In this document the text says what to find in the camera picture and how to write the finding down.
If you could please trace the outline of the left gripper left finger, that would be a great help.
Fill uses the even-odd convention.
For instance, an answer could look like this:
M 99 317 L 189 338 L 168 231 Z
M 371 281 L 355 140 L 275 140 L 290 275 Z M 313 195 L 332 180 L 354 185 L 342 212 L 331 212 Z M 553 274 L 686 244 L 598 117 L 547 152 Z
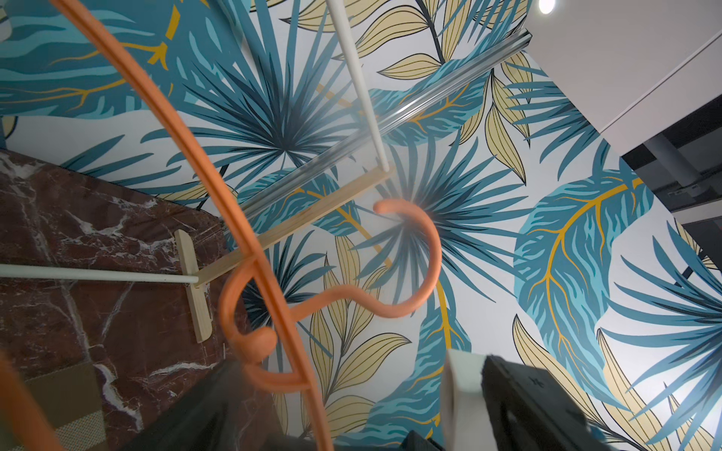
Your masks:
M 259 450 L 280 431 L 270 394 L 227 360 L 141 431 L 124 450 Z

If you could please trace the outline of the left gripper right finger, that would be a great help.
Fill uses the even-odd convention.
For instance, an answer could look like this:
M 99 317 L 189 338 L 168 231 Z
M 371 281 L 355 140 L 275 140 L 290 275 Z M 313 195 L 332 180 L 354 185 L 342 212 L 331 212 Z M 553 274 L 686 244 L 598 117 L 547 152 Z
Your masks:
M 545 369 L 490 355 L 481 370 L 481 388 L 499 450 L 608 449 Z

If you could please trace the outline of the brown checked placemat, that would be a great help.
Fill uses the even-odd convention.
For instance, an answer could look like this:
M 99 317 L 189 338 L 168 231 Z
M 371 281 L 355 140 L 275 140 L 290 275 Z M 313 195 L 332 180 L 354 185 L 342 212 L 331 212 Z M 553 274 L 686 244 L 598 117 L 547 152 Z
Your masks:
M 102 398 L 92 364 L 30 380 L 27 386 L 65 450 L 108 450 Z

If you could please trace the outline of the orange plastic hanger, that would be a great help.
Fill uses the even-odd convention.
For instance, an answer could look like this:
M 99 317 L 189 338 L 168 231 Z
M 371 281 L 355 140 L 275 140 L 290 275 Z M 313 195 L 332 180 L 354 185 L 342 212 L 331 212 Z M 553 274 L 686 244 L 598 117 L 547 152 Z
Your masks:
M 370 147 L 357 148 L 338 162 L 340 178 L 355 180 L 381 159 L 392 166 L 384 141 L 381 155 L 373 154 Z M 239 250 L 238 261 L 216 262 L 197 275 L 196 292 L 216 276 L 227 276 L 219 298 L 219 324 L 226 340 L 254 385 L 271 393 L 300 396 L 320 450 L 332 449 L 335 437 L 355 428 L 353 420 L 338 419 L 338 413 L 370 411 L 368 400 L 348 395 L 334 398 L 334 393 L 366 383 L 402 339 L 397 334 L 380 334 L 354 351 L 341 353 L 335 345 L 350 345 L 372 318 L 395 319 L 416 312 L 434 293 L 442 272 L 439 232 L 422 208 L 406 200 L 382 199 L 373 209 L 402 216 L 426 241 L 428 260 L 414 276 L 413 291 L 406 300 L 392 304 L 379 300 L 391 270 L 363 271 L 364 285 L 334 284 L 317 294 L 307 293 L 306 285 L 327 275 L 318 256 L 303 255 L 301 245 L 293 242 L 286 247 L 278 242 L 256 255 L 257 239 L 238 210 L 221 217 Z

